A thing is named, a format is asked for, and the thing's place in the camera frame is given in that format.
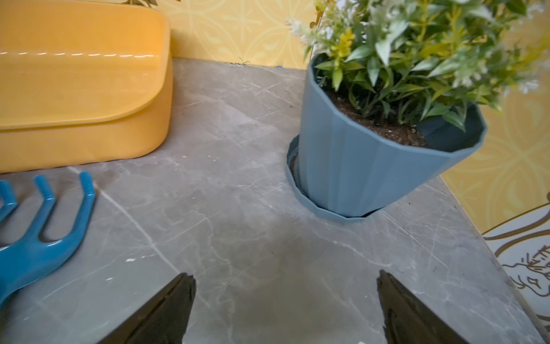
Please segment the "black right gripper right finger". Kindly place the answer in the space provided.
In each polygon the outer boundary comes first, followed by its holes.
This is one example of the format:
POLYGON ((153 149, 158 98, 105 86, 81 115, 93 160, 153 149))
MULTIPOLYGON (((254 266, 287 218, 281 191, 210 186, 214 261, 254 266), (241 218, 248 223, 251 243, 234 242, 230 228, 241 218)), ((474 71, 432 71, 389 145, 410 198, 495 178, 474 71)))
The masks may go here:
POLYGON ((468 343, 383 269, 377 278, 377 289, 385 318, 385 337, 389 343, 468 343))

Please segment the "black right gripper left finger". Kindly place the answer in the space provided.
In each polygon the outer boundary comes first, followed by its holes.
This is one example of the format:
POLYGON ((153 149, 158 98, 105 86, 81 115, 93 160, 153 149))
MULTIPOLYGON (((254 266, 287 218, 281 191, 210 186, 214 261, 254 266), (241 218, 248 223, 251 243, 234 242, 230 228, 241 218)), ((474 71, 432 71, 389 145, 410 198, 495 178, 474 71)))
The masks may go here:
POLYGON ((180 273, 100 342, 182 343, 195 296, 195 278, 180 273))

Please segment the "green artificial plant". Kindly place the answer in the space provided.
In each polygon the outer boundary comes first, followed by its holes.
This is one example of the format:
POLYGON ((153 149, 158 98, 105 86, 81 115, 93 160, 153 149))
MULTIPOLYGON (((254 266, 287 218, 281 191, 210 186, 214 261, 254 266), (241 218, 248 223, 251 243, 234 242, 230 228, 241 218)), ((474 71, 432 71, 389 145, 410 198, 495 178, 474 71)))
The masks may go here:
POLYGON ((442 118, 465 129, 467 110, 499 110, 530 91, 548 39, 510 43, 506 34, 546 1, 318 1, 318 24, 290 19, 311 55, 317 84, 362 118, 414 126, 442 118))

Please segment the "blue-grey plastic flower pot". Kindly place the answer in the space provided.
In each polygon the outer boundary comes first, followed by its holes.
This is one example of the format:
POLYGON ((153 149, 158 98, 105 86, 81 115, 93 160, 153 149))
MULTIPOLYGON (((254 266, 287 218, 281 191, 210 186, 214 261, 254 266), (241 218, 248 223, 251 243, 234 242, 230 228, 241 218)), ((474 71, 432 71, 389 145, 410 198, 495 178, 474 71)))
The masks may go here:
POLYGON ((465 130, 434 118, 420 125, 425 148, 388 140, 340 112, 307 67, 297 146, 299 185, 319 216, 363 218, 409 194, 475 153, 487 124, 470 105, 465 130))

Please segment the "dark blue rake yellow handle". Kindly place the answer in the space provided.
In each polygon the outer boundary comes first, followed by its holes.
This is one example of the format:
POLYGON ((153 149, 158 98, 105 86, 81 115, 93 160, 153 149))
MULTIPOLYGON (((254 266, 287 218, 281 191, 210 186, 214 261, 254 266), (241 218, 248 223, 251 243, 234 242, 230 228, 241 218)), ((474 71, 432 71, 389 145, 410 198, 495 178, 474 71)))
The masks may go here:
POLYGON ((91 175, 79 175, 83 200, 71 231, 61 239, 45 242, 40 234, 56 204, 53 190, 43 175, 34 177, 43 202, 24 235, 1 248, 1 304, 18 290, 42 279, 61 267, 81 245, 95 205, 95 188, 91 175))

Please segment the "orange plastic storage tray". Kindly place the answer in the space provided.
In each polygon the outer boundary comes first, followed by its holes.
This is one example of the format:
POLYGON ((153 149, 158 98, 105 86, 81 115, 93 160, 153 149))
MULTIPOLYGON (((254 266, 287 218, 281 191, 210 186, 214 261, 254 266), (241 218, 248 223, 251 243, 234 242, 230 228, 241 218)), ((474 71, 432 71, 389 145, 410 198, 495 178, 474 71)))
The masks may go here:
POLYGON ((147 7, 1 3, 1 171, 133 159, 166 140, 170 22, 147 7))

